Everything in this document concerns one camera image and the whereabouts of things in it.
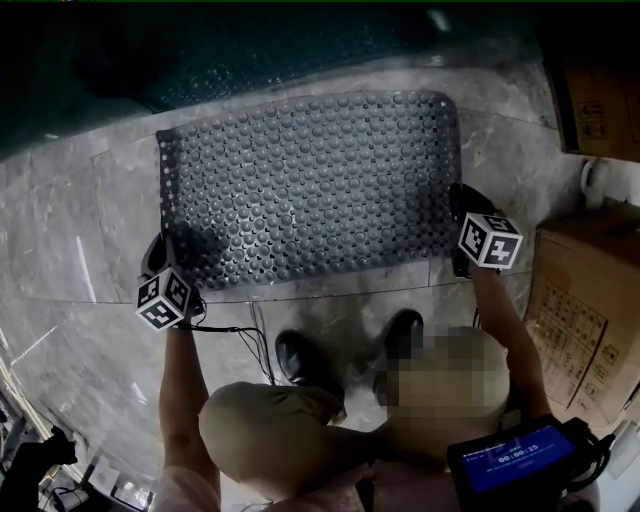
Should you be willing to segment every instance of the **black and white marker cube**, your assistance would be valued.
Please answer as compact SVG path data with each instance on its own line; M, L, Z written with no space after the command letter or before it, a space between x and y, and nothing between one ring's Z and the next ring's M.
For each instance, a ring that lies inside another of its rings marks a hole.
M521 243L522 235L506 217L467 213L458 247L479 267L507 270Z
M185 317L191 288L172 267L138 287L136 315L156 331L164 331Z

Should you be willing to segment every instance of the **electronic device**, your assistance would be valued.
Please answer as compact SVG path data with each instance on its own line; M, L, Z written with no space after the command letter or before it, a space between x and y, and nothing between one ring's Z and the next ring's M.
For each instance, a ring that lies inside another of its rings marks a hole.
M578 418L563 424L549 414L451 445L447 462L463 511L551 511L566 492L600 476L613 439L597 439Z

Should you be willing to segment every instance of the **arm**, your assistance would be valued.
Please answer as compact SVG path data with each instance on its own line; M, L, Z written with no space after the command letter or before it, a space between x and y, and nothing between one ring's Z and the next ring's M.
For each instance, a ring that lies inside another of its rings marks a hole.
M198 414L208 398L193 333L169 329L160 388L164 467L182 466L195 471L220 496L220 472L209 458L198 426Z
M498 274L469 264L482 328L509 352L507 366L529 418L551 414L538 349L516 313Z

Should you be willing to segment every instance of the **sleeve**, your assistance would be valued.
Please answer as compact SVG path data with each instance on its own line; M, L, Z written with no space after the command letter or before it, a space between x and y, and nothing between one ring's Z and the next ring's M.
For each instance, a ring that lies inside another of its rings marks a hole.
M166 468L153 500L154 512L220 512L220 496L202 476L187 468Z

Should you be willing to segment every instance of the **device screen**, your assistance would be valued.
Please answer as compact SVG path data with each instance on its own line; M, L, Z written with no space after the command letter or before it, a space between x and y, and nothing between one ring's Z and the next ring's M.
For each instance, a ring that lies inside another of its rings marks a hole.
M463 456L471 487L483 492L523 478L575 451L552 425Z

